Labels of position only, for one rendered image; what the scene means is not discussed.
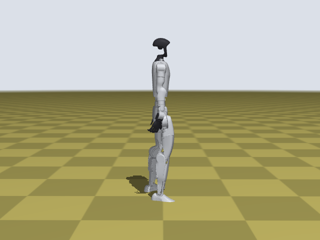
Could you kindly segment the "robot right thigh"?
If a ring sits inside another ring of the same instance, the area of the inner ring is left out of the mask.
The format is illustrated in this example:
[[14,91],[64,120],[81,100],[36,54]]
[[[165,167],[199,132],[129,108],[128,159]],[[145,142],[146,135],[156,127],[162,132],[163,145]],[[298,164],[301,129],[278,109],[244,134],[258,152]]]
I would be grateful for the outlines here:
[[[165,156],[166,162],[168,161],[172,150],[173,150],[173,146],[174,146],[174,127],[173,127],[173,122],[171,119],[171,116],[166,115],[164,113],[164,118],[162,120],[162,127],[166,127],[163,128],[162,133],[161,133],[161,143],[162,143],[162,147],[163,147],[163,152],[158,153],[159,154],[163,154]],[[157,157],[156,155],[156,157]]]

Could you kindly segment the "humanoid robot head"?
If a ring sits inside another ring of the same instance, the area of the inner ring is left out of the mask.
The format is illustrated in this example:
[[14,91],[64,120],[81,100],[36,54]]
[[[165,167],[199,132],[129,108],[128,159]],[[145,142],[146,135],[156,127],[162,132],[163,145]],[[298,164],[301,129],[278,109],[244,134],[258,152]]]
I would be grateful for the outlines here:
[[[154,42],[153,42],[153,46],[154,47],[158,47],[159,50],[163,49],[164,50],[164,54],[160,54],[157,55],[157,58],[155,59],[154,62],[156,61],[161,61],[160,59],[164,59],[164,57],[167,57],[167,46],[170,44],[170,42],[165,39],[165,38],[157,38]],[[162,60],[164,61],[164,60]]]

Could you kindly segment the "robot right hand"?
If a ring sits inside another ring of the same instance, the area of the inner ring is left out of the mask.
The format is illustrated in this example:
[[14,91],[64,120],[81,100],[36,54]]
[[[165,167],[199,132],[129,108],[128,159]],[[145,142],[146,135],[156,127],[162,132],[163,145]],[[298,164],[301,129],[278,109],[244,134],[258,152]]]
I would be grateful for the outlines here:
[[157,133],[159,131],[159,129],[162,129],[162,121],[163,119],[158,119],[159,117],[159,113],[156,114],[156,121],[152,124],[152,127],[150,129],[147,129],[148,131],[152,132],[152,133]]

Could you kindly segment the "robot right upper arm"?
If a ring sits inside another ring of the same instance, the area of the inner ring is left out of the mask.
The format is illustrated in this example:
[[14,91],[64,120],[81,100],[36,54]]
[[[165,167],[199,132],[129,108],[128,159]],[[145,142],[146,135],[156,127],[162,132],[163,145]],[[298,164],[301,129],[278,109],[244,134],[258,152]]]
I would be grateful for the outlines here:
[[[156,93],[157,94],[158,94],[159,89],[163,88],[163,84],[165,82],[166,69],[167,69],[167,66],[164,63],[158,63],[156,65]],[[166,91],[166,93],[167,93],[167,91]]]

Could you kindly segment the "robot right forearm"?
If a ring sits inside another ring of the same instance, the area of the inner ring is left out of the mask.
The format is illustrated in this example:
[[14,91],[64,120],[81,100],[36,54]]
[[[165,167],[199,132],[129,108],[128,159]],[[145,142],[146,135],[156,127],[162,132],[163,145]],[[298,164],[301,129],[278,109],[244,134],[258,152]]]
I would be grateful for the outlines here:
[[157,113],[159,113],[158,119],[163,119],[164,118],[164,113],[165,113],[165,95],[166,95],[166,90],[164,88],[160,88],[158,90],[157,94]]

